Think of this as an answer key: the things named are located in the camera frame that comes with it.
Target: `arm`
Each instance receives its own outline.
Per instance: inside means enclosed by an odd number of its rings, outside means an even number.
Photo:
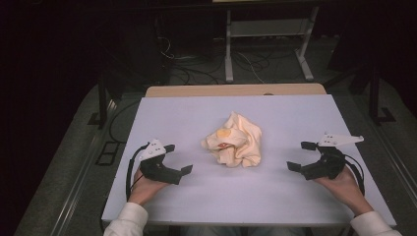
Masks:
[[[356,180],[348,167],[333,180],[327,177],[316,179],[315,182],[326,187],[341,203],[347,205],[355,214],[350,222],[359,235],[397,236],[379,213],[374,211],[362,195]]]
[[[148,221],[148,213],[143,205],[168,184],[147,179],[142,176],[140,170],[135,173],[135,182],[128,202],[124,205],[117,219],[111,221],[105,229],[104,236],[143,235],[144,227]]]

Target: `person's hand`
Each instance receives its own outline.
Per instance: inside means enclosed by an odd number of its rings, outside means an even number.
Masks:
[[[362,195],[352,171],[344,166],[336,178],[318,178],[315,182],[325,186],[339,201],[347,205],[356,216],[372,211],[373,208]]]
[[[153,181],[143,176],[141,170],[135,173],[134,186],[128,202],[143,206],[151,200],[159,190],[168,186],[167,183]]]

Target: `gray carpet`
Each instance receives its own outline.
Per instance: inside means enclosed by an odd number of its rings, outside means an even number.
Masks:
[[[301,42],[299,39],[281,38],[273,40],[236,41],[233,47],[234,84],[305,83],[298,63],[293,55]],[[338,72],[327,69],[331,51],[337,44],[336,38],[320,38],[311,41],[306,59],[311,67],[315,82],[324,83]],[[209,60],[198,59],[177,62],[172,70],[171,85],[204,85],[224,83],[223,48],[215,48]],[[268,60],[263,57],[273,52]],[[245,64],[245,55],[254,65]],[[198,72],[185,73],[181,68]],[[381,84],[381,106],[386,106],[396,122],[376,126],[367,115],[368,95],[352,95],[347,87],[351,78],[334,85],[328,90],[352,135],[362,135],[366,142],[358,148],[380,188],[387,205],[397,221],[397,229],[403,235],[415,235],[417,207],[410,198],[410,188],[403,181],[404,171],[398,171],[392,156],[399,156],[410,176],[417,179],[417,121],[402,105],[395,90]],[[123,145],[116,151],[114,163],[109,166],[95,164],[110,162],[111,154],[102,154],[106,142],[127,141],[141,93],[126,93],[122,99],[109,104],[109,121],[102,130],[88,125],[92,113],[98,110],[97,89],[93,88],[74,117],[60,148],[46,173],[16,235],[101,235],[100,216],[112,179],[123,153]],[[105,151],[115,151],[108,144]],[[340,228],[315,228],[320,235],[337,235]],[[166,227],[151,227],[152,235],[166,234]]]

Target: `white tabletop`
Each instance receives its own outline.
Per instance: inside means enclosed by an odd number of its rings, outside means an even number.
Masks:
[[[236,111],[263,131],[262,160],[257,167],[220,165],[200,141]],[[158,138],[176,149],[167,167],[193,164],[178,186],[158,193],[145,208],[149,223],[323,226],[346,224],[351,211],[327,190],[287,169],[286,161],[316,162],[318,151],[300,143],[317,142],[325,133],[350,134],[331,95],[145,97],[105,207],[102,219],[117,217],[124,203],[129,159],[138,147]],[[339,149],[364,168],[366,197],[390,225],[395,221],[355,145]]]

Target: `crumpled cloth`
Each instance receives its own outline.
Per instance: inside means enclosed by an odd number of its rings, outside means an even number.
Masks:
[[[261,129],[247,118],[232,111],[222,127],[202,140],[220,164],[235,167],[257,166],[261,162]]]

